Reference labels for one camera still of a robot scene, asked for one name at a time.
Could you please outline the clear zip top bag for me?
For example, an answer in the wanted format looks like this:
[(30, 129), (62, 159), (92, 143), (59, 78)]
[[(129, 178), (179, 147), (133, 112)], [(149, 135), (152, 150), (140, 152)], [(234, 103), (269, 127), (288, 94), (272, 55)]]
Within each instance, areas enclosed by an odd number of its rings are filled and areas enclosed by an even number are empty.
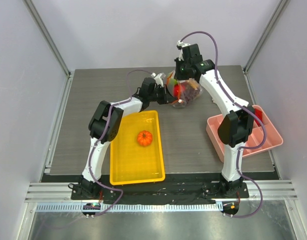
[(167, 89), (176, 98), (171, 105), (174, 108), (185, 108), (202, 94), (203, 89), (193, 78), (177, 81), (175, 73), (175, 70), (170, 72), (166, 78)]

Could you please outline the orange fake pumpkin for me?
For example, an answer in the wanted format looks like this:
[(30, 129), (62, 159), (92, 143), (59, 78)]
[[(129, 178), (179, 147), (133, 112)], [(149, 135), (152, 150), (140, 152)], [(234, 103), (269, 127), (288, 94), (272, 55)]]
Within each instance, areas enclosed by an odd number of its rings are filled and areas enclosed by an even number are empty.
[(151, 132), (143, 130), (138, 133), (136, 140), (140, 146), (147, 147), (152, 143), (153, 135)]

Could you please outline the red fake fruit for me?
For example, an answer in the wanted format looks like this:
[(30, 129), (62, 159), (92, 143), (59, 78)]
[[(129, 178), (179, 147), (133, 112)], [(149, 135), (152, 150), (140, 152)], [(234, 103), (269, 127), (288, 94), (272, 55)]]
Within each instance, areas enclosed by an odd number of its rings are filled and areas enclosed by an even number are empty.
[(182, 83), (175, 84), (173, 86), (173, 95), (174, 97), (179, 98), (182, 94), (182, 92), (186, 89), (186, 86)]

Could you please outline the purple fake grapes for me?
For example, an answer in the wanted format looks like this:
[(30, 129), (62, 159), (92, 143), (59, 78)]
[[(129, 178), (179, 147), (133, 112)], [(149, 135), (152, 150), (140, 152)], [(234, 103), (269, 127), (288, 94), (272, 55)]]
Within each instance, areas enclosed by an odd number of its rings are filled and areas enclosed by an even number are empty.
[(183, 92), (183, 99), (187, 102), (190, 103), (194, 101), (196, 98), (198, 98), (201, 95), (202, 91), (200, 89), (195, 90), (195, 89), (186, 89)]

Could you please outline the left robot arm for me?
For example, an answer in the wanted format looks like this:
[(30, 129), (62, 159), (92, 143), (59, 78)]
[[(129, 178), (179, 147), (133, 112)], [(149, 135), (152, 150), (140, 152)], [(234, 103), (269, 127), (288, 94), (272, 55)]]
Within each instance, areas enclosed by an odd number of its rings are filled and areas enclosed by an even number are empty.
[(129, 98), (118, 102), (101, 101), (88, 125), (90, 149), (76, 191), (90, 200), (99, 196), (104, 188), (99, 182), (103, 161), (110, 143), (118, 134), (123, 117), (144, 111), (151, 102), (165, 105), (176, 100), (165, 84), (146, 77)]

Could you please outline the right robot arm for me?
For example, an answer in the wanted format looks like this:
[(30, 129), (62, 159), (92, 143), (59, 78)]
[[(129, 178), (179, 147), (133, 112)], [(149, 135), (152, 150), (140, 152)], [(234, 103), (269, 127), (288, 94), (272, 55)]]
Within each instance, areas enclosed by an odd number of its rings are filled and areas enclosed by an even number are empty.
[(252, 133), (255, 110), (248, 101), (233, 94), (215, 63), (203, 59), (197, 44), (179, 41), (177, 48), (180, 54), (174, 60), (175, 79), (196, 80), (210, 94), (223, 116), (217, 134), (224, 145), (224, 160), (216, 192), (226, 198), (232, 197), (243, 184), (240, 173), (243, 148)]

